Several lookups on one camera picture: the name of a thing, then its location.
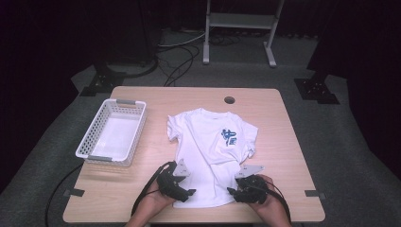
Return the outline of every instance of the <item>round hole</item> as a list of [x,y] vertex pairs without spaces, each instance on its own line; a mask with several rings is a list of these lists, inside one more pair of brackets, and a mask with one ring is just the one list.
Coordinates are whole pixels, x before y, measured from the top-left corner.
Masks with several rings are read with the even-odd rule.
[[231,96],[226,96],[226,97],[224,98],[224,101],[225,101],[227,104],[233,104],[233,103],[235,103],[235,98],[233,98],[233,97],[231,97]]

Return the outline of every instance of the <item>power cord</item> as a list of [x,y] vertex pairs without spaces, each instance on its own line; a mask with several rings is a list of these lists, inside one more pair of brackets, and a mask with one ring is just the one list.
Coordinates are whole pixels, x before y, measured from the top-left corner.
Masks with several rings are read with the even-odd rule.
[[153,58],[154,64],[146,71],[138,73],[138,74],[115,74],[113,75],[113,77],[115,79],[136,79],[136,78],[140,78],[142,76],[148,75],[151,72],[153,72],[154,70],[157,69],[157,67],[159,66],[159,59],[158,57],[155,55]]
[[241,39],[238,36],[232,36],[232,37],[236,38],[236,41],[227,35],[214,35],[210,37],[211,39],[209,41],[209,44],[217,46],[229,46],[241,42]]
[[83,165],[83,163],[80,164],[79,166],[75,167],[75,168],[74,168],[73,170],[71,170],[67,175],[65,175],[65,176],[61,179],[61,181],[57,184],[56,188],[53,190],[53,192],[52,192],[52,194],[51,194],[49,200],[47,201],[47,206],[46,206],[46,209],[45,209],[45,211],[44,211],[44,225],[45,225],[46,227],[49,226],[49,223],[48,223],[48,212],[49,212],[49,208],[50,208],[50,203],[53,201],[54,195],[56,194],[56,192],[57,192],[57,190],[59,189],[60,185],[65,181],[65,179],[67,179],[72,173],[74,173],[74,172],[77,171],[79,168],[81,168],[82,165]]
[[196,40],[202,38],[203,36],[204,36],[204,32],[203,32],[200,36],[198,36],[198,37],[196,37],[196,38],[193,38],[193,39],[191,39],[191,40],[182,42],[182,43],[180,43],[180,44],[159,44],[158,46],[159,46],[159,47],[176,47],[176,46],[182,46],[182,45],[185,45],[185,44],[190,44],[190,43],[192,43],[192,42],[195,42]]
[[[192,47],[192,48],[194,48],[195,51],[196,51],[195,54],[192,53],[191,50],[189,50],[187,47]],[[161,52],[168,51],[168,50],[172,50],[172,49],[177,49],[177,48],[182,49],[182,50],[185,50],[185,51],[190,55],[190,58],[187,59],[186,61],[184,61],[183,63],[181,63],[181,64],[180,64],[179,66],[177,66],[169,75],[167,75],[167,80],[166,80],[166,82],[165,82],[165,84],[164,84],[165,87],[168,87],[168,86],[170,86],[171,84],[175,83],[175,81],[177,81],[177,79],[180,79],[186,72],[188,72],[189,69],[190,69],[191,66],[192,66],[192,63],[193,63],[194,59],[200,54],[199,48],[196,47],[196,46],[194,46],[194,45],[187,45],[186,47],[184,47],[184,46],[177,46],[177,47],[173,47],[173,48],[168,48],[167,50],[162,50]],[[189,63],[189,65],[188,65],[188,66],[186,67],[186,69],[181,73],[181,72],[180,72],[180,69],[181,69],[185,64],[187,64],[187,63]],[[179,71],[179,75],[178,75],[177,77],[173,77],[173,75],[174,75],[177,71]]]
[[161,59],[160,57],[159,57],[159,69],[160,69],[160,71],[162,71],[162,73],[167,77],[167,78],[169,78],[169,74],[165,71],[165,69],[161,66],[161,62],[163,61],[163,62],[165,62],[166,63],[166,67],[168,67],[168,68],[170,68],[170,69],[175,69],[176,67],[173,67],[173,66],[171,66],[170,65],[170,63],[168,62],[168,61],[166,61],[166,60],[163,60],[163,59]]
[[281,202],[281,204],[283,205],[284,210],[286,211],[289,223],[291,223],[291,213],[289,212],[289,207],[288,207],[286,199],[284,199],[283,193],[281,193],[280,189],[278,189],[278,187],[276,185],[274,185],[273,183],[270,183],[267,181],[265,181],[265,183],[272,185],[274,187],[274,189],[276,189],[279,193],[275,192],[274,190],[270,190],[268,188],[261,188],[258,186],[251,186],[251,185],[249,185],[249,187],[254,188],[256,190],[264,191],[267,194],[269,194],[269,195],[275,197],[277,200],[279,200]]
[[156,178],[159,176],[159,174],[163,171],[163,169],[166,166],[171,165],[171,162],[165,163],[162,166],[160,166],[156,172],[154,172],[154,174],[150,177],[149,181],[147,182],[147,184],[144,186],[144,188],[142,189],[141,193],[139,194],[138,198],[136,199],[135,203],[133,204],[132,210],[131,210],[131,216],[133,215],[133,213],[135,213],[136,208],[138,208],[139,202],[141,202],[141,200],[148,194],[150,193],[154,193],[157,192],[158,190],[155,191],[151,191],[151,192],[147,192],[148,189],[150,188],[150,185],[156,180]]

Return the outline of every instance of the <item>wooden table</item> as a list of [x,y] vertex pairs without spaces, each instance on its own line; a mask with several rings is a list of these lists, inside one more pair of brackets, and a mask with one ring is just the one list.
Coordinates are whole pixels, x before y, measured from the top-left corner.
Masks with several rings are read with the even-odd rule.
[[[224,101],[226,96],[234,104]],[[255,125],[259,131],[256,153],[245,161],[265,167],[261,173],[273,178],[283,192],[294,222],[324,220],[318,197],[307,197],[316,190],[305,158],[280,93],[274,89],[116,87],[111,98],[147,102],[148,118],[130,167],[85,163],[76,189],[65,208],[66,222],[127,222],[142,188],[162,164],[174,160],[177,142],[166,134],[168,115],[204,108],[211,112],[232,112]],[[215,208],[180,209],[167,207],[151,223],[258,223],[261,219],[243,203]]]

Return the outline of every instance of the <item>gray carpet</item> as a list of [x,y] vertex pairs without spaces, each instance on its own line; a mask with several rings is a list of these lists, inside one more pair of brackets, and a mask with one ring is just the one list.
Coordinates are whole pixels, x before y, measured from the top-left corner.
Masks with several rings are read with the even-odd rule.
[[[189,35],[168,33],[165,44],[188,39]],[[294,79],[308,79],[306,70],[316,40],[276,37],[273,53],[278,67],[271,69],[262,47],[264,38],[241,38],[238,44],[211,46],[210,64],[202,65],[200,54],[175,86],[275,88],[280,91],[297,134],[326,218],[304,226],[401,226],[401,183],[369,151],[348,105],[346,79],[329,76],[326,85],[340,105],[304,101]],[[169,73],[189,55],[176,49],[159,54],[160,65]],[[125,72],[146,70],[137,66],[113,65]],[[74,75],[82,91],[95,74],[93,67]],[[125,79],[127,86],[163,86],[166,75],[158,68],[138,79]],[[110,94],[77,96],[47,129],[24,165],[0,196],[0,226],[44,226],[44,214],[52,191],[72,169],[82,163],[76,148],[101,102]],[[68,224],[62,213],[73,188],[74,172],[56,191],[49,206],[49,226],[122,226],[118,224]]]

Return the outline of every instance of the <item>t-shirt sleeve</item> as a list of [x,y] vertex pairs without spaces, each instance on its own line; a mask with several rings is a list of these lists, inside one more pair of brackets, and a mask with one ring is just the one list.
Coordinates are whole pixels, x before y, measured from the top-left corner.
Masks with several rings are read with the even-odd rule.
[[168,116],[167,120],[167,136],[170,141],[178,138],[183,134],[183,114],[180,113],[175,116]]
[[245,121],[242,123],[242,129],[244,130],[245,134],[245,149],[248,152],[248,157],[251,158],[255,152],[255,142],[258,128],[254,125],[251,125]]

